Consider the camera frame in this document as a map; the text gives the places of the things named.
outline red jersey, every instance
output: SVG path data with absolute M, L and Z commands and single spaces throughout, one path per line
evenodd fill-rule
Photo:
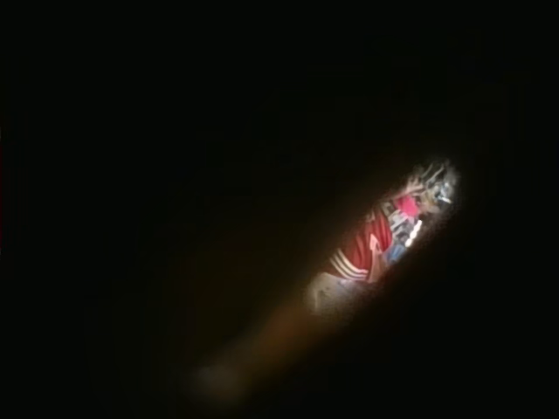
M 323 271 L 339 278 L 372 283 L 386 269 L 383 253 L 391 243 L 389 221 L 381 210 L 375 209 L 353 235 L 344 238 Z

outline narrow opening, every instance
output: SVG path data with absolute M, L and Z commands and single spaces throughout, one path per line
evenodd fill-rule
M 374 304 L 386 272 L 456 206 L 459 175 L 448 161 L 416 166 L 339 240 L 305 284 L 195 374 L 211 403 L 239 404 L 328 333 Z

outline white stripe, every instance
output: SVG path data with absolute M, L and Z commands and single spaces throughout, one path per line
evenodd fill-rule
M 341 267 L 339 262 L 337 262 L 336 260 L 334 260 L 334 258 L 330 258 L 330 263 L 332 264 L 332 266 L 338 271 L 338 273 L 340 273 L 340 275 L 342 275 L 345 279 L 351 279 L 351 280 L 356 280 L 357 278 L 352 278 L 350 277 Z
M 353 266 L 353 264 L 351 262 L 349 262 L 349 260 L 346 258 L 346 255 L 343 254 L 343 252 L 338 249 L 336 251 L 336 253 L 338 254 L 338 256 L 342 259 L 342 261 L 344 262 L 344 264 L 355 274 L 355 275 L 359 275 L 360 273 L 364 273 L 367 274 L 369 271 L 367 271 L 366 269 L 357 269 L 356 267 Z
M 369 271 L 365 270 L 365 269 L 360 269 L 359 273 L 355 273 L 353 272 L 351 269 L 352 267 L 355 268 L 352 264 L 351 266 L 348 266 L 346 264 L 345 261 L 347 261 L 347 259 L 345 258 L 340 258 L 339 255 L 334 255 L 334 259 L 336 260 L 336 262 L 338 262 L 338 264 L 340 264 L 340 266 L 345 270 L 345 272 L 350 276 L 350 277 L 355 277 L 355 278 L 364 278 L 367 276 L 367 273 L 369 273 Z
M 336 262 L 336 265 L 339 266 L 338 270 L 343 271 L 343 273 L 346 275 L 345 278 L 353 278 L 353 279 L 363 279 L 367 276 L 367 273 L 355 273 L 352 272 L 343 262 L 342 259 L 340 259 L 337 255 L 333 255 L 331 260 Z

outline shirt sleeve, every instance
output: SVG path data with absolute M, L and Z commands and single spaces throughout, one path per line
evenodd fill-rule
M 376 245 L 375 241 L 375 237 L 365 231 L 349 237 L 329 258 L 325 271 L 343 279 L 367 281 L 372 268 L 370 245 Z

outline pink object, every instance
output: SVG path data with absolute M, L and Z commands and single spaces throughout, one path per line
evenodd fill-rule
M 407 216 L 418 216 L 419 214 L 416 200 L 410 195 L 405 195 L 396 199 L 396 206 Z

